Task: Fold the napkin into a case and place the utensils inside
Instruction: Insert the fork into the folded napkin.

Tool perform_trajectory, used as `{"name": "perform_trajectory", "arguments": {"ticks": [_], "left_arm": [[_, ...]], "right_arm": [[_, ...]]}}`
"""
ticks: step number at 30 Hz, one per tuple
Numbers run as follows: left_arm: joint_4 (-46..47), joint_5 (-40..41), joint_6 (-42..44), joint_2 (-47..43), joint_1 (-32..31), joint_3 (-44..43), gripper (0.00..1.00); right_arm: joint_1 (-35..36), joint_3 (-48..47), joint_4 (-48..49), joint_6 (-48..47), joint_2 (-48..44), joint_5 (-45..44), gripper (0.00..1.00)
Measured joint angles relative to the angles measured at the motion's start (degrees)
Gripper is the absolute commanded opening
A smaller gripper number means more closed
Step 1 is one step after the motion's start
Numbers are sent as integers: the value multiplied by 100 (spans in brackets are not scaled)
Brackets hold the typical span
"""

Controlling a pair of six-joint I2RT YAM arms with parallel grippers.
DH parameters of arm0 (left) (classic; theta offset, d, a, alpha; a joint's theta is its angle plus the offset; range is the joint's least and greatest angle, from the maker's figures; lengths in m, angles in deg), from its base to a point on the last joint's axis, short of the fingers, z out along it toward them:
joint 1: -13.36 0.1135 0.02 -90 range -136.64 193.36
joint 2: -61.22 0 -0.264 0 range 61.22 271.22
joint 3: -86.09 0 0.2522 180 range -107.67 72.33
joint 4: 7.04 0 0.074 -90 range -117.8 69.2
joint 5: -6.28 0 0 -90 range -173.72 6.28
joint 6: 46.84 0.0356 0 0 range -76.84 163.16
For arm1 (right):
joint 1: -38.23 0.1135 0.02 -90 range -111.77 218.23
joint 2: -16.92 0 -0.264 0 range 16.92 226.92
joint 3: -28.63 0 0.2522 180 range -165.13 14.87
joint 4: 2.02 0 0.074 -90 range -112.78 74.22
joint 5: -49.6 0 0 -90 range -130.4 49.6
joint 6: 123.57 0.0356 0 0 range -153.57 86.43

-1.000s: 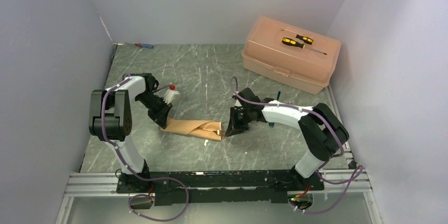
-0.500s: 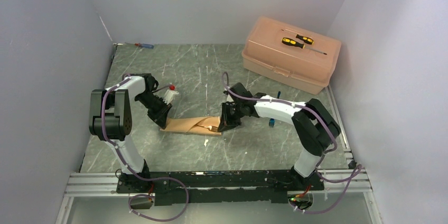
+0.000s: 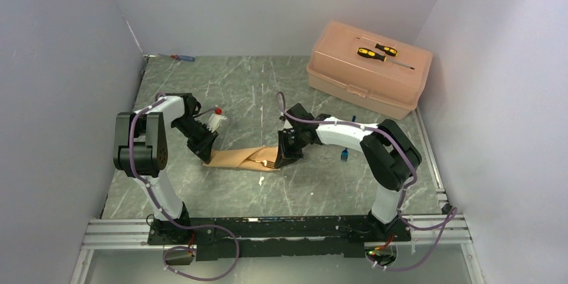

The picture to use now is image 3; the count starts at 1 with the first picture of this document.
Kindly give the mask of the gold metal fork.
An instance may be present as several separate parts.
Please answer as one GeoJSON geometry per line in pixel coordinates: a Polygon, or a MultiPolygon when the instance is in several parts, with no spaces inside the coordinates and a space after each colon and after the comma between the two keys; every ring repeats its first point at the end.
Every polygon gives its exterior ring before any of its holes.
{"type": "Polygon", "coordinates": [[[249,161],[254,162],[254,163],[259,163],[261,164],[263,167],[269,168],[269,169],[275,169],[275,162],[274,161],[269,161],[269,160],[255,160],[255,159],[249,159],[249,161]]]}

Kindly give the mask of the peach satin napkin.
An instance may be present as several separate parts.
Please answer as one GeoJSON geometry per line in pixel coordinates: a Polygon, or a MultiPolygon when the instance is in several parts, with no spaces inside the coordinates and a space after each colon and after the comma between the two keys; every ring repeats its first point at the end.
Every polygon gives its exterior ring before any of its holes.
{"type": "Polygon", "coordinates": [[[275,168],[263,165],[262,161],[275,163],[277,153],[277,147],[253,147],[222,151],[213,150],[210,163],[203,163],[203,166],[223,169],[275,171],[275,168]]]}

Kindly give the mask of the blue plastic fork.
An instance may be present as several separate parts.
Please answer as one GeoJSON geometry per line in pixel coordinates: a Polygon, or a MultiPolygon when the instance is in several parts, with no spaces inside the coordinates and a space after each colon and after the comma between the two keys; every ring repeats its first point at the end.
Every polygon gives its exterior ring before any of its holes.
{"type": "MultiPolygon", "coordinates": [[[[356,120],[356,116],[353,115],[351,121],[354,122],[355,120],[356,120]]],[[[348,148],[346,147],[341,152],[341,156],[340,156],[341,161],[346,162],[348,160],[348,156],[349,156],[349,152],[348,152],[348,148]]]]}

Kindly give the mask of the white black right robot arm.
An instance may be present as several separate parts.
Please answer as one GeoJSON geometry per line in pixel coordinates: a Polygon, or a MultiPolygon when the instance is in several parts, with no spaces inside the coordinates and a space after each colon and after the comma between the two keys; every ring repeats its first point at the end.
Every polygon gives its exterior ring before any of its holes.
{"type": "Polygon", "coordinates": [[[409,178],[416,178],[422,157],[390,119],[380,124],[343,121],[330,115],[314,117],[297,103],[283,112],[285,128],[278,131],[274,167],[281,168],[303,157],[308,145],[335,145],[362,153],[378,182],[376,199],[370,209],[369,231],[376,240],[386,240],[395,231],[402,195],[409,178]]]}

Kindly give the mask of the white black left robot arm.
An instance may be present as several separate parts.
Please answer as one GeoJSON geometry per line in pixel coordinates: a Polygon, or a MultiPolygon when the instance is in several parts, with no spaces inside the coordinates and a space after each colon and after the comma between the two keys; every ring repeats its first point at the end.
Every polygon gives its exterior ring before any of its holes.
{"type": "Polygon", "coordinates": [[[143,189],[155,221],[168,222],[165,233],[177,244],[191,238],[193,226],[166,173],[167,131],[178,130],[189,150],[210,163],[217,130],[226,120],[221,108],[204,110],[190,93],[159,93],[150,105],[116,116],[114,165],[143,189]]]}

